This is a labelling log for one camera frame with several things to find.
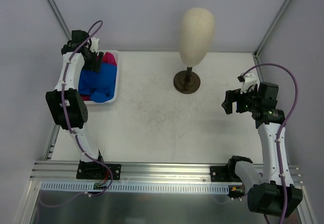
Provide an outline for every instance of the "white table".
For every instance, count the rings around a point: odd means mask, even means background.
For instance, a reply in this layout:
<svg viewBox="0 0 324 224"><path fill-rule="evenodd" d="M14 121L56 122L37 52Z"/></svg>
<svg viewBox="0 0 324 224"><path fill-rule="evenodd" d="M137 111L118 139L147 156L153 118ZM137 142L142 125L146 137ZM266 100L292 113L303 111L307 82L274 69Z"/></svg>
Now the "white table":
<svg viewBox="0 0 324 224"><path fill-rule="evenodd" d="M237 76L254 65L251 54L208 53L193 68L201 86L191 95L173 86L174 75L185 70L179 53L120 52L119 59L116 101L88 106L87 124L105 161L227 163L239 155L262 163L251 113L234 108L226 115L221 107L225 91L240 88ZM63 130L52 160L79 160Z"/></svg>

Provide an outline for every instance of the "red cloth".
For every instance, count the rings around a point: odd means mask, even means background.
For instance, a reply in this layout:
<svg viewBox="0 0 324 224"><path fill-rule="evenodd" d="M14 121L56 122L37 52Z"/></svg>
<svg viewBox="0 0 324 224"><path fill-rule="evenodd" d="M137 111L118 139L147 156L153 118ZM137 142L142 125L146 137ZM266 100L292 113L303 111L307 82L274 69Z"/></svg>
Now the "red cloth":
<svg viewBox="0 0 324 224"><path fill-rule="evenodd" d="M117 66L116 59L111 53L105 53L102 58L102 63L109 63L111 65ZM83 101L91 101L89 95L81 95Z"/></svg>

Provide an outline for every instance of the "folded fabric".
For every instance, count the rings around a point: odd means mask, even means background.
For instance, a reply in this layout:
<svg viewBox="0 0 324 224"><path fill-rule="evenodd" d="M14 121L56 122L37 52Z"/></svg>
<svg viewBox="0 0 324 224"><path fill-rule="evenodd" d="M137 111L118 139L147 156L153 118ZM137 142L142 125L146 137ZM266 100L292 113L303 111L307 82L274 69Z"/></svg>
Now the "folded fabric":
<svg viewBox="0 0 324 224"><path fill-rule="evenodd" d="M81 95L96 103L103 103L113 98L117 75L116 61L112 54L104 55L100 73L82 70L78 91Z"/></svg>

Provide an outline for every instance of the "blue garment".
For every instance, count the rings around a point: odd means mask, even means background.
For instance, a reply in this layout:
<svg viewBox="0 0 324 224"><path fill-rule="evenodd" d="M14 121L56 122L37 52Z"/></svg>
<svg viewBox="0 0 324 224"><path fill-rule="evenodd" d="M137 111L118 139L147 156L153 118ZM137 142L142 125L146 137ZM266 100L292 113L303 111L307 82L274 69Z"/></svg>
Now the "blue garment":
<svg viewBox="0 0 324 224"><path fill-rule="evenodd" d="M117 67L102 63L100 73L81 70L78 91L90 95L90 99L102 103L113 98L115 92Z"/></svg>

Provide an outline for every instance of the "brown round base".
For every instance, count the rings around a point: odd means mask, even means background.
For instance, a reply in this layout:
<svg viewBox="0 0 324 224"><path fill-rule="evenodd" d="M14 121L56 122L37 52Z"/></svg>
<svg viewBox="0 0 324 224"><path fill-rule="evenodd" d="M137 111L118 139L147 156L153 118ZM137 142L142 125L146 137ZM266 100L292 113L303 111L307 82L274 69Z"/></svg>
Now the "brown round base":
<svg viewBox="0 0 324 224"><path fill-rule="evenodd" d="M181 71L174 76L173 85L177 89L177 91L183 94L191 94L198 90L200 86L200 78L199 76L192 72L190 77L190 82L185 82L186 71Z"/></svg>

